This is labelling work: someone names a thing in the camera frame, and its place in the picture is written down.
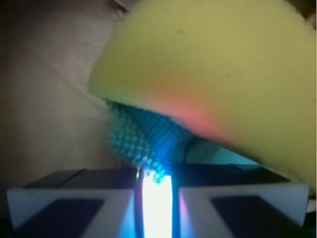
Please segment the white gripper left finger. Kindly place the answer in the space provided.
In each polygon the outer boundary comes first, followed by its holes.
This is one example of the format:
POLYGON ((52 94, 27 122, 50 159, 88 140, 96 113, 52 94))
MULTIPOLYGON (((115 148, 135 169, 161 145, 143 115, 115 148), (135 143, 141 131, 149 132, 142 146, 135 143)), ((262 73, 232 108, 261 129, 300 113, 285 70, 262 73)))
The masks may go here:
POLYGON ((7 191, 16 238, 140 238, 137 168, 66 170, 7 191))

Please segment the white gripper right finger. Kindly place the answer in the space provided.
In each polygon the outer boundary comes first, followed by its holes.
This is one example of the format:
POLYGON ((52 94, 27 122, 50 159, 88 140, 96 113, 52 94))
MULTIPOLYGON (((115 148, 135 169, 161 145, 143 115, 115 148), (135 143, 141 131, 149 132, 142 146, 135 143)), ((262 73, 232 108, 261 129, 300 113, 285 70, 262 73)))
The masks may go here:
POLYGON ((172 167, 174 238, 307 238, 304 183, 252 165, 172 167))

